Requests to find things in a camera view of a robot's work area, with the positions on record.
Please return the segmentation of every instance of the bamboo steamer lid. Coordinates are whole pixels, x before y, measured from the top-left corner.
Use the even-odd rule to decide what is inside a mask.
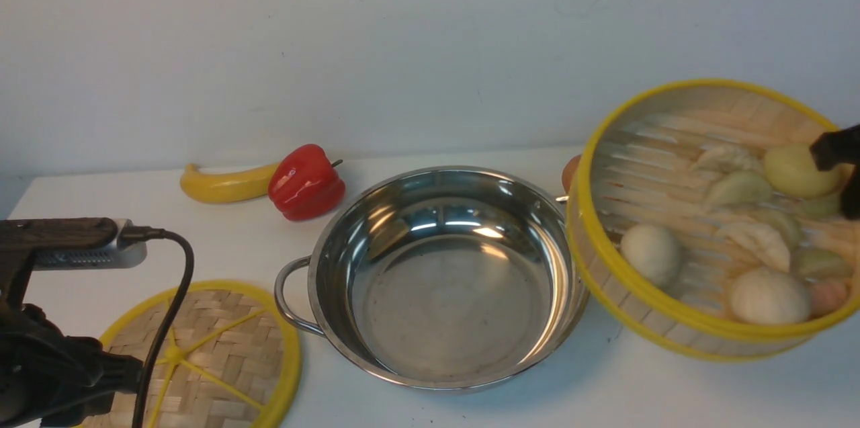
[[[105,349],[145,359],[174,293],[157,294],[123,315],[102,336]],[[278,426],[300,373],[298,334],[270,293],[240,282],[196,282],[159,354],[144,426]],[[129,427],[134,401],[134,394],[117,394],[110,413],[83,426]]]

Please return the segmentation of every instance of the yellow banana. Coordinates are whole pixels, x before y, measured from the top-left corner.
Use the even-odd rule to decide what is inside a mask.
[[[266,196],[271,175],[279,164],[224,174],[200,173],[196,165],[187,165],[179,185],[189,198],[205,204],[240,202]]]

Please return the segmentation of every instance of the pot rim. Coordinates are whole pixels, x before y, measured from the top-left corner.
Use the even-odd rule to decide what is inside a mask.
[[[571,315],[570,321],[567,324],[559,326],[560,333],[556,337],[550,340],[547,344],[547,348],[544,349],[539,355],[534,355],[533,357],[527,358],[525,361],[520,361],[519,364],[513,365],[510,368],[501,371],[501,373],[497,373],[493,376],[482,376],[472,380],[466,381],[457,381],[457,382],[430,382],[423,381],[420,379],[414,379],[411,377],[396,375],[388,370],[383,370],[374,364],[368,363],[368,361],[364,360],[363,357],[357,355],[352,349],[348,348],[344,342],[340,340],[335,332],[332,330],[331,325],[328,320],[325,318],[323,314],[322,306],[320,306],[319,296],[316,292],[316,270],[319,266],[320,254],[322,253],[323,247],[326,244],[329,236],[334,231],[337,224],[340,220],[346,216],[346,214],[353,209],[357,204],[364,201],[369,195],[374,193],[376,190],[387,186],[390,183],[394,183],[406,177],[418,176],[420,174],[425,173],[433,173],[436,171],[465,171],[465,173],[481,173],[490,176],[495,176],[500,179],[504,179],[507,181],[511,181],[513,183],[519,183],[524,185],[525,187],[531,189],[535,192],[535,194],[541,196],[544,200],[546,200],[547,204],[553,205],[556,213],[562,219],[562,223],[564,220],[564,208],[559,202],[556,201],[554,196],[549,195],[543,189],[538,188],[532,183],[529,183],[526,180],[522,180],[519,177],[501,173],[501,171],[495,171],[488,168],[483,167],[467,167],[467,165],[446,165],[445,167],[427,167],[420,168],[414,171],[407,171],[406,173],[402,173],[396,175],[394,177],[389,177],[379,183],[374,184],[368,189],[365,189],[356,198],[350,202],[344,208],[341,208],[337,214],[329,221],[329,223],[325,226],[325,229],[322,230],[319,239],[317,239],[316,244],[314,245],[313,254],[310,256],[310,265],[308,265],[308,299],[310,300],[310,309],[313,311],[314,318],[316,319],[316,323],[319,324],[320,330],[325,334],[326,339],[329,340],[332,346],[340,352],[343,357],[346,357],[351,363],[355,364],[357,367],[369,373],[379,379],[382,379],[387,382],[391,382],[397,385],[406,386],[409,388],[418,388],[425,389],[430,391],[461,391],[461,390],[476,390],[479,388],[486,388],[497,383],[501,383],[510,379],[513,376],[519,375],[520,373],[528,370],[532,366],[537,363],[540,363],[547,357],[549,357],[552,352],[559,348],[565,339],[572,332],[574,327],[578,324],[580,317],[583,315],[586,300],[589,298],[589,293],[587,293],[586,288],[581,283],[580,276],[578,275],[578,269],[576,268],[574,259],[572,255],[569,253],[568,247],[568,262],[571,268],[571,278],[572,283],[574,284],[574,288],[572,289],[572,302],[575,302],[577,305],[575,306],[575,310]],[[565,245],[567,245],[568,239],[563,238],[565,241]]]

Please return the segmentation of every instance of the bamboo steamer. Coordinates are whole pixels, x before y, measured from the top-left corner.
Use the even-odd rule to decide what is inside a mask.
[[[621,106],[590,139],[569,192],[568,240],[592,294],[627,327],[667,349],[712,361],[778,354],[839,324],[860,308],[858,288],[838,311],[802,324],[755,326],[734,320],[724,302],[730,282],[759,264],[748,251],[714,239],[742,212],[701,213],[719,176],[690,166],[707,148],[731,143],[761,158],[766,149],[812,143],[836,127],[776,91],[723,79],[664,85]],[[776,195],[771,206],[790,210]],[[807,244],[841,254],[860,285],[860,222],[800,219]],[[686,250],[673,296],[654,287],[617,250],[632,225],[672,229]]]
[[[145,300],[108,328],[101,342],[143,360],[175,290]],[[301,350],[270,293],[232,281],[192,284],[170,328],[148,391],[144,426],[270,428],[298,389]],[[134,394],[117,394],[89,428],[132,424]]]

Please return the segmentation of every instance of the pot handle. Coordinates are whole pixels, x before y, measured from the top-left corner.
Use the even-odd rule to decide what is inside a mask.
[[[292,312],[292,309],[286,305],[286,299],[284,298],[284,282],[286,281],[286,278],[289,277],[292,272],[307,267],[308,265],[310,265],[310,257],[301,257],[301,259],[293,260],[287,265],[284,265],[283,269],[280,269],[280,272],[277,273],[277,277],[274,279],[274,303],[277,306],[277,311],[280,312],[283,318],[292,324],[293,327],[301,329],[305,333],[325,337],[325,333],[320,329],[319,324],[310,322],[309,320],[304,320],[303,318],[298,317],[298,315],[295,315],[294,312]]]

